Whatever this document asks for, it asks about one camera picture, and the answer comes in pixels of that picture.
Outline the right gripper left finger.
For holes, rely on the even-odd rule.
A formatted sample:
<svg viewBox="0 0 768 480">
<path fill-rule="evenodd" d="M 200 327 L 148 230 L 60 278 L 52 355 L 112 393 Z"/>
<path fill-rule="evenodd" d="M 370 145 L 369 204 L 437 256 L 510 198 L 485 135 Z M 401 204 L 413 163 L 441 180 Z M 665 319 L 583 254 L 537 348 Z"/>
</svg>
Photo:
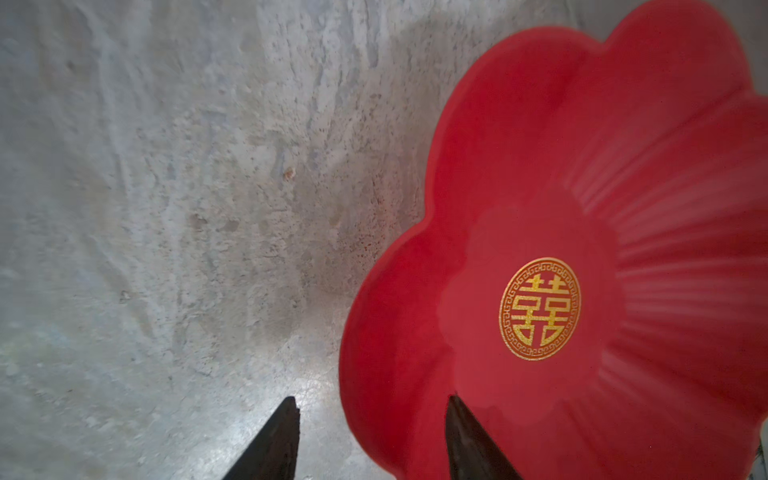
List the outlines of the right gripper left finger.
<svg viewBox="0 0 768 480">
<path fill-rule="evenodd" d="M 293 480 L 300 442 L 300 409 L 286 397 L 223 477 L 224 480 Z"/>
</svg>

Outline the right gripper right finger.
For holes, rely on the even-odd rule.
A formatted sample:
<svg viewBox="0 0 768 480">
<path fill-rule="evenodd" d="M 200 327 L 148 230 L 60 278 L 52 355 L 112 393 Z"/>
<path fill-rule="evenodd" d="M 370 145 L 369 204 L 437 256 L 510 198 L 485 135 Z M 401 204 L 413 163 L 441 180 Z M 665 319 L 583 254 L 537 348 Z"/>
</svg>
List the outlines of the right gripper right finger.
<svg viewBox="0 0 768 480">
<path fill-rule="evenodd" d="M 451 480 L 522 479 L 458 395 L 448 400 L 445 438 Z"/>
</svg>

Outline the red flower-shaped plate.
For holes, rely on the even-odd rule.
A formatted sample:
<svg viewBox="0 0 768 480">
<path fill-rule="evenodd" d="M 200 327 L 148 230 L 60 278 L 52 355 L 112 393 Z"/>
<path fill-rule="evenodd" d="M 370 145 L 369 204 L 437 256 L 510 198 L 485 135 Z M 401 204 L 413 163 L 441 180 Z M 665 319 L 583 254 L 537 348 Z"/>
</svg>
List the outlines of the red flower-shaped plate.
<svg viewBox="0 0 768 480">
<path fill-rule="evenodd" d="M 767 100 L 702 1 L 514 34 L 437 126 L 425 216 L 348 316 L 340 397 L 445 479 L 458 395 L 526 479 L 743 479 L 767 416 Z"/>
</svg>

